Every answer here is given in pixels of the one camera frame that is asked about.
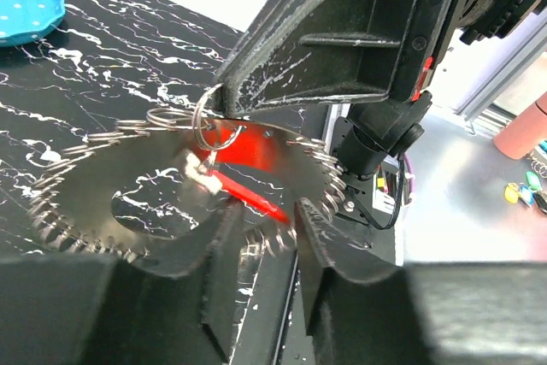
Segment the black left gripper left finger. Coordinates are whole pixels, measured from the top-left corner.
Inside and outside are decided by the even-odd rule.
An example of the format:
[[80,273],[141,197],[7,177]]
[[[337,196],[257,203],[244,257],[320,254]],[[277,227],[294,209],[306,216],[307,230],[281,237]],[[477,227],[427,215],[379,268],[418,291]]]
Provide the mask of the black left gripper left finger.
[[244,206],[224,202],[158,257],[1,261],[4,364],[225,364]]

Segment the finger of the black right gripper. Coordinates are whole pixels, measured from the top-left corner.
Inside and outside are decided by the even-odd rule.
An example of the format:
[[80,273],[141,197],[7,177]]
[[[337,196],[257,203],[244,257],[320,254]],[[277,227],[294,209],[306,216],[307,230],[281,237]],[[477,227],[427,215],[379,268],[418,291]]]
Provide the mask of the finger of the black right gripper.
[[268,0],[217,71],[215,107],[407,102],[451,0]]

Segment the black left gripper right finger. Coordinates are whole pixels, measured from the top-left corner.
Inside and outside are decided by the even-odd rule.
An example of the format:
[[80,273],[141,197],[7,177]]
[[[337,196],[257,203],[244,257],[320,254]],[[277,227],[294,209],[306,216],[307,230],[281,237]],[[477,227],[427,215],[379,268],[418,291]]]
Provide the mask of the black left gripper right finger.
[[543,364],[546,266],[398,266],[294,205],[303,312],[319,364]]

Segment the red key tag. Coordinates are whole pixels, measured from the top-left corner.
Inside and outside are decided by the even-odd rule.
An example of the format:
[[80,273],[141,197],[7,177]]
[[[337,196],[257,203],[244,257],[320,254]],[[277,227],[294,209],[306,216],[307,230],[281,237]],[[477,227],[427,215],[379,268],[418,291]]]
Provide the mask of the red key tag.
[[272,127],[249,121],[211,121],[202,129],[205,143],[192,144],[199,159],[213,156],[222,190],[244,202],[259,216],[285,226],[291,217],[279,205],[284,186],[274,175],[279,144]]

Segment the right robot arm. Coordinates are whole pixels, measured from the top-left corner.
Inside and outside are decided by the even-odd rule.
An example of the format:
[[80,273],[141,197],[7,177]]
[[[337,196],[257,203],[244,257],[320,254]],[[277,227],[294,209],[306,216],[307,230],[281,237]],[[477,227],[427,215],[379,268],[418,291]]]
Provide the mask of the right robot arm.
[[229,117],[283,106],[348,104],[350,130],[329,169],[372,174],[423,130],[429,79],[454,31],[508,36],[546,0],[267,0],[218,70]]

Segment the pink cardboard tube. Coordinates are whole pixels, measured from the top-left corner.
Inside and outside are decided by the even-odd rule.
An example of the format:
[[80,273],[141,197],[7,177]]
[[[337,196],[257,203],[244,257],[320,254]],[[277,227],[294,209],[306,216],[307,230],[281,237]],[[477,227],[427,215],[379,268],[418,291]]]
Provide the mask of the pink cardboard tube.
[[546,121],[544,93],[499,132],[493,144],[506,157],[520,160],[546,139]]

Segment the yellow key tag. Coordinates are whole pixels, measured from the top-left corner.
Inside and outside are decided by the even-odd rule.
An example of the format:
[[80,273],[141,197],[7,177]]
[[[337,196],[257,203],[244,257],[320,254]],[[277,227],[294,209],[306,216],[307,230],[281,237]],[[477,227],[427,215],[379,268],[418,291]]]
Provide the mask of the yellow key tag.
[[509,203],[518,203],[520,199],[520,187],[516,183],[509,183],[504,190],[504,198]]

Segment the green key tag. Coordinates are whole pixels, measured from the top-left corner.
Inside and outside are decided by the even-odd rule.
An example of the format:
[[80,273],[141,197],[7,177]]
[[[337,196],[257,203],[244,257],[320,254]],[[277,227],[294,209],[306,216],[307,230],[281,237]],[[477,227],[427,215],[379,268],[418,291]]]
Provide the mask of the green key tag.
[[540,178],[533,171],[526,172],[526,182],[531,191],[542,190]]

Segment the blue key tag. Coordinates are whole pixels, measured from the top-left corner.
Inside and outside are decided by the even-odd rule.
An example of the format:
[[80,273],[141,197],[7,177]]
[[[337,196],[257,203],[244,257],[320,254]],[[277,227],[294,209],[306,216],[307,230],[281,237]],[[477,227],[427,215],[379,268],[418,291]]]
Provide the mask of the blue key tag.
[[527,207],[532,207],[534,204],[533,191],[528,186],[521,186],[519,189],[519,199]]

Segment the blue dotted plate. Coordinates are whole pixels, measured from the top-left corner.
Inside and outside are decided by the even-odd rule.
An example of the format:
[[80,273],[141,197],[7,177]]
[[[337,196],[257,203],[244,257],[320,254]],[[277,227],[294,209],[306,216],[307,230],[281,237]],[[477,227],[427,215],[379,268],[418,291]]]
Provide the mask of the blue dotted plate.
[[58,28],[65,0],[1,0],[1,47],[29,44]]

